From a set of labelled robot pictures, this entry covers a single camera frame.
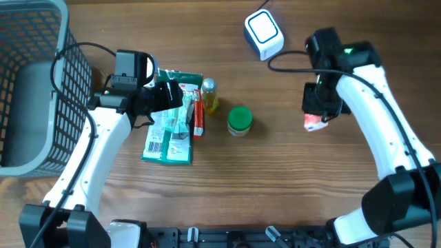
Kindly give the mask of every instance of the bottle cap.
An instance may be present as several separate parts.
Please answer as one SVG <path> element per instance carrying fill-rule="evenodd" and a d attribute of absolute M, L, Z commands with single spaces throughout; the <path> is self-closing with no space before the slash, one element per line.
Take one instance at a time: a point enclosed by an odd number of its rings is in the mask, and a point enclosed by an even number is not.
<path fill-rule="evenodd" d="M 202 89 L 204 92 L 213 92 L 216 90 L 216 82 L 213 79 L 204 79 Z"/>
<path fill-rule="evenodd" d="M 233 108 L 228 114 L 228 124 L 236 131 L 244 131 L 251 126 L 253 114 L 248 108 L 239 106 Z"/>

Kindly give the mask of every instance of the bottle with yellow liquid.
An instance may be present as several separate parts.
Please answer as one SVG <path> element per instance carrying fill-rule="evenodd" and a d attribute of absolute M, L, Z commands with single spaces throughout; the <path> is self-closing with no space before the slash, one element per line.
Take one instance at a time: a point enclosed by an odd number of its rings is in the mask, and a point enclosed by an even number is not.
<path fill-rule="evenodd" d="M 205 113 L 213 114 L 219 106 L 216 82 L 213 79 L 204 79 L 201 94 Z"/>

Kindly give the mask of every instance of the small jar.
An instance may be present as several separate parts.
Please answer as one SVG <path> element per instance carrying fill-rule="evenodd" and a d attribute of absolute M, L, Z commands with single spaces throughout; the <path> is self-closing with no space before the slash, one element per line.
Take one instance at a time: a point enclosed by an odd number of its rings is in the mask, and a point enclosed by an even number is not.
<path fill-rule="evenodd" d="M 235 107 L 228 114 L 228 131 L 234 136 L 244 136 L 249 132 L 252 121 L 253 114 L 248 108 Z"/>
<path fill-rule="evenodd" d="M 201 94 L 205 113 L 213 114 L 219 106 L 216 82 L 213 79 L 204 79 Z"/>

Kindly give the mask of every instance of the blue and white box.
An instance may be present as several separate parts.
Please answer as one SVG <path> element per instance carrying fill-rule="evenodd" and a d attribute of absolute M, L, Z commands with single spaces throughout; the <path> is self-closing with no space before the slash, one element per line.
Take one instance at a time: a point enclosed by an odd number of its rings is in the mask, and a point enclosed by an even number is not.
<path fill-rule="evenodd" d="M 247 17 L 243 32 L 261 61 L 282 50 L 283 34 L 268 10 L 262 9 Z"/>

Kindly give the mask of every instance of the blue border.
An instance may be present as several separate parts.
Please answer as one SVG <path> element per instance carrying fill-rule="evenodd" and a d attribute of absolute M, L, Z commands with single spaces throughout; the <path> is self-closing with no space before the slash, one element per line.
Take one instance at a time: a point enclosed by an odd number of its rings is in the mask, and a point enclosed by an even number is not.
<path fill-rule="evenodd" d="M 251 24 L 249 24 L 249 22 L 250 22 L 252 19 L 254 19 L 254 18 L 260 16 L 261 14 L 266 14 L 266 15 L 268 16 L 269 20 L 273 23 L 274 28 L 276 29 L 276 34 L 273 35 L 273 36 L 271 36 L 271 37 L 269 37 L 269 38 L 266 39 L 265 41 L 260 41 L 259 37 L 257 37 L 256 33 L 254 32 L 253 27 L 251 27 Z M 253 16 L 252 18 L 250 18 L 250 19 L 248 20 L 248 26 L 249 26 L 249 28 L 251 28 L 251 31 L 253 32 L 254 36 L 256 37 L 257 41 L 258 41 L 260 44 L 264 44 L 265 42 L 269 41 L 270 39 L 273 39 L 273 38 L 274 38 L 275 36 L 277 36 L 277 34 L 278 34 L 278 28 L 276 27 L 276 24 L 274 24 L 273 19 L 272 19 L 272 18 L 269 16 L 269 14 L 268 14 L 267 12 L 265 12 L 265 11 L 262 11 L 262 12 L 260 12 L 259 14 L 257 14 L 257 15 L 255 15 L 255 16 Z"/>

